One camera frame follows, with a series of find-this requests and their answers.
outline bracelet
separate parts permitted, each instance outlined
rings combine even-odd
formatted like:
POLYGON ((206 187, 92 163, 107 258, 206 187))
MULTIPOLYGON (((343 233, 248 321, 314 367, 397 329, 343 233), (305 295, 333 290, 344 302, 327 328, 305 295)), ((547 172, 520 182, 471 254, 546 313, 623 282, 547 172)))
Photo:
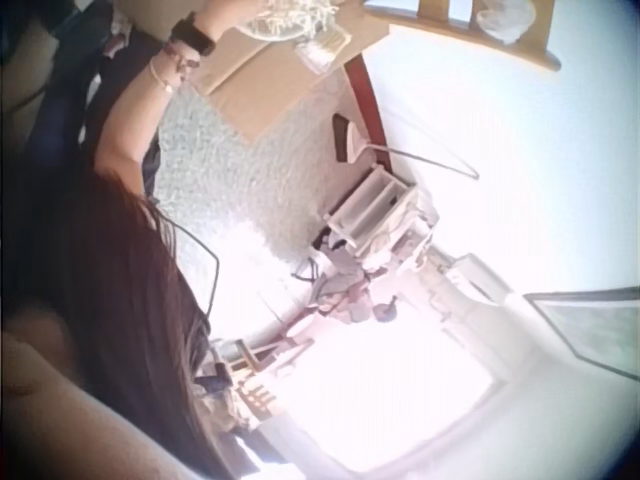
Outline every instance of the bracelet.
POLYGON ((176 73, 180 75, 180 79, 183 82, 195 68, 200 66, 199 61, 185 58, 182 54, 178 53, 171 43, 166 43, 162 51, 176 62, 176 73))
POLYGON ((153 58, 149 60, 149 71, 151 72, 151 75, 156 80, 156 82, 158 82, 158 85, 160 85, 165 92, 172 94, 175 91, 173 85, 160 78, 160 75, 158 75, 156 68, 153 66, 153 58))

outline wristwatch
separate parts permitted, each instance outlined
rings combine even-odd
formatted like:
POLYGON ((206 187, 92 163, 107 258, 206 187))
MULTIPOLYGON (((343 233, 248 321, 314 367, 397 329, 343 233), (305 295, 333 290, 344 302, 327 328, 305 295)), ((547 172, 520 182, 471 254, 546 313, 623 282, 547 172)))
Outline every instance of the wristwatch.
POLYGON ((206 57, 216 48, 216 42, 195 27, 194 18, 195 13, 191 12, 187 18, 176 23, 171 30, 171 40, 185 43, 201 57, 206 57))

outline window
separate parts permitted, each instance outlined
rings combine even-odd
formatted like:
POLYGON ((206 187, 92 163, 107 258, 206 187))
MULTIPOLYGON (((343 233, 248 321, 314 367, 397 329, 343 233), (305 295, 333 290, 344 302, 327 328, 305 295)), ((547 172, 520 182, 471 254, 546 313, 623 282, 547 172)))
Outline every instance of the window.
POLYGON ((399 302, 392 323, 345 326, 319 339, 276 389, 325 453, 366 472, 445 430, 492 384, 437 322, 399 302))

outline gray carpet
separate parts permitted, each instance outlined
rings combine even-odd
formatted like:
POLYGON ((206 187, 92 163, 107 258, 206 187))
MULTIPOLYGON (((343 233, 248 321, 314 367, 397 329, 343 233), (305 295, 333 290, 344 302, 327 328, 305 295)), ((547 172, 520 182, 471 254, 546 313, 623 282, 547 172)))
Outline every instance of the gray carpet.
MULTIPOLYGON (((323 80, 255 145, 203 99, 181 91, 163 120, 162 209, 222 262, 214 336, 255 336, 302 306, 305 286, 289 277, 323 227, 322 216, 368 171, 335 161, 331 116, 363 125, 342 70, 323 80)), ((186 237, 178 262, 206 306, 214 263, 186 237)))

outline gold bracelet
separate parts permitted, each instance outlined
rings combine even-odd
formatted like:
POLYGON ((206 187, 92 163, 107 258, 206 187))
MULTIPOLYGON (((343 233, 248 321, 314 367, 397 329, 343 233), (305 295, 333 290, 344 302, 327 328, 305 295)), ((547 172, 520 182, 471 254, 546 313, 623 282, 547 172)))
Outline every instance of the gold bracelet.
POLYGON ((175 92, 175 87, 169 82, 161 79, 160 75, 158 75, 156 68, 153 66, 153 58, 149 60, 149 71, 151 72, 151 75, 156 80, 156 82, 158 82, 158 85, 160 85, 165 92, 169 94, 173 94, 173 92, 175 92))

